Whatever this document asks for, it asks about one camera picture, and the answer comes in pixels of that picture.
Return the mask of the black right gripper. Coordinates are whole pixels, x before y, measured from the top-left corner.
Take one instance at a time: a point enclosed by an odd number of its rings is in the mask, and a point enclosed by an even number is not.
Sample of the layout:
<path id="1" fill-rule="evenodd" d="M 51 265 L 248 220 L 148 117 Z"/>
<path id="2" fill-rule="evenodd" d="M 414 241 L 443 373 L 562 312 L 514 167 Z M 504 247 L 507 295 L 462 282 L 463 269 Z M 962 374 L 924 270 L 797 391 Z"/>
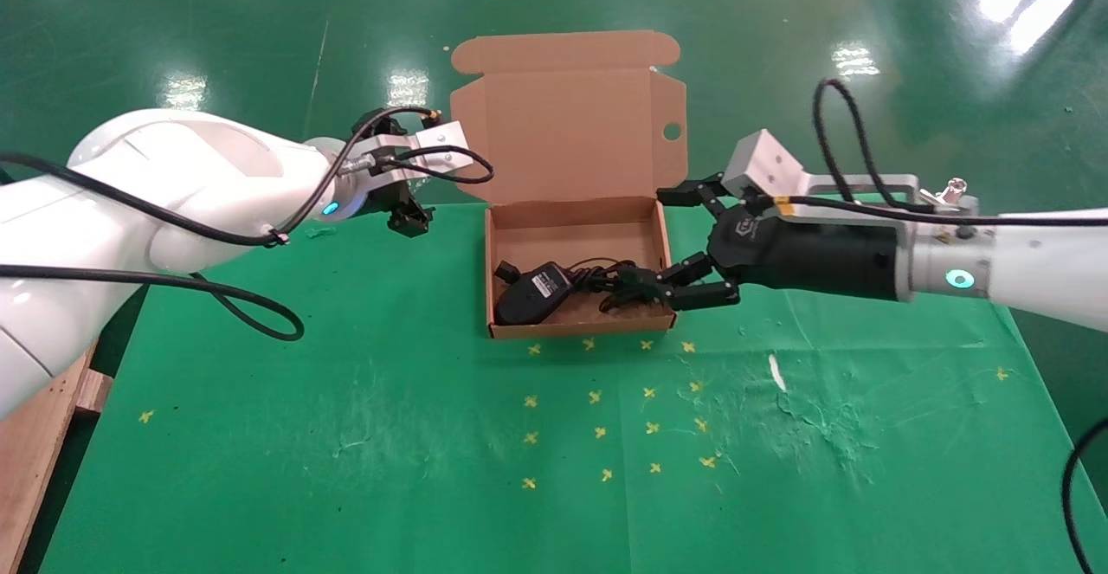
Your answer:
<path id="1" fill-rule="evenodd" d="M 717 221 L 708 255 L 690 255 L 658 271 L 620 263 L 602 312 L 636 303 L 660 303 L 673 311 L 724 308 L 740 301 L 736 283 L 899 300 L 894 229 L 763 218 L 725 206 L 725 197 L 732 194 L 724 187 L 724 174 L 658 188 L 661 206 L 702 207 Z M 701 285 L 715 268 L 725 280 Z"/>

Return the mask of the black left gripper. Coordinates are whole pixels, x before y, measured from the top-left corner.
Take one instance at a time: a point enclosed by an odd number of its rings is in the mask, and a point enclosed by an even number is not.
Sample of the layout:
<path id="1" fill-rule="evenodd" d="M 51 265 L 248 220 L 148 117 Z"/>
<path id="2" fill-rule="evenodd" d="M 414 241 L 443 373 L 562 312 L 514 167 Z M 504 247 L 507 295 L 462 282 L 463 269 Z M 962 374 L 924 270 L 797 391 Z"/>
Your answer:
<path id="1" fill-rule="evenodd" d="M 384 107 L 365 113 L 350 129 L 351 139 L 365 140 L 379 135 L 407 136 L 408 129 L 393 116 L 384 116 Z M 416 202 L 408 180 L 390 181 L 383 187 L 369 189 L 365 195 L 365 211 L 390 211 L 387 222 L 390 230 L 408 238 L 420 237 L 430 230 L 433 207 Z"/>

